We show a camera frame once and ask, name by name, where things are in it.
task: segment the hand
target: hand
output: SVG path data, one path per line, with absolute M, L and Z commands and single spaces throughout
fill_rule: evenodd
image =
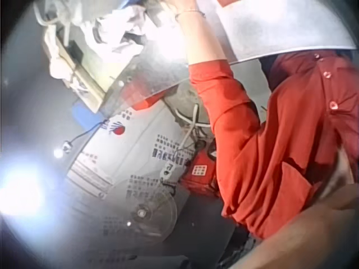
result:
M 185 10 L 196 10 L 196 0 L 164 0 L 175 14 L 182 13 Z

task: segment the white cloth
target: white cloth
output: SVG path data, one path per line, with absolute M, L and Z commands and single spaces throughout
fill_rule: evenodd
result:
M 98 43 L 93 34 L 93 27 L 98 26 Z M 105 62 L 129 62 L 133 56 L 143 50 L 142 45 L 134 41 L 122 41 L 123 35 L 128 32 L 136 35 L 153 36 L 156 27 L 145 14 L 141 6 L 128 6 L 122 10 L 114 10 L 96 21 L 81 24 L 87 45 L 95 51 Z

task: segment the bright light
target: bright light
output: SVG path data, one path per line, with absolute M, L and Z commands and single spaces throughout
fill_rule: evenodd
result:
M 63 157 L 63 150 L 62 149 L 55 149 L 54 156 L 56 159 L 61 159 Z
M 36 176 L 30 171 L 9 173 L 0 189 L 0 211 L 6 215 L 32 216 L 43 204 Z

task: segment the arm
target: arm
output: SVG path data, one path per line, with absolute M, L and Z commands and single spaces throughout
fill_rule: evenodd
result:
M 185 36 L 186 52 L 189 64 L 226 59 L 218 39 L 213 34 L 205 18 L 198 12 L 196 0 L 168 0 L 178 16 Z
M 231 268 L 344 268 L 359 250 L 358 202 L 358 185 L 346 185 L 300 213 Z
M 260 128 L 254 103 L 233 73 L 218 39 L 206 19 L 198 12 L 195 0 L 169 0 L 182 28 L 190 79 L 208 111 L 217 141 L 218 178 L 226 177 L 238 149 Z

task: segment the red shirt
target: red shirt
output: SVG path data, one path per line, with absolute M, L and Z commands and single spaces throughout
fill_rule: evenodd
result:
M 359 73 L 329 50 L 280 55 L 266 122 L 227 61 L 190 66 L 217 142 L 222 215 L 267 238 L 295 217 L 343 144 L 358 177 Z

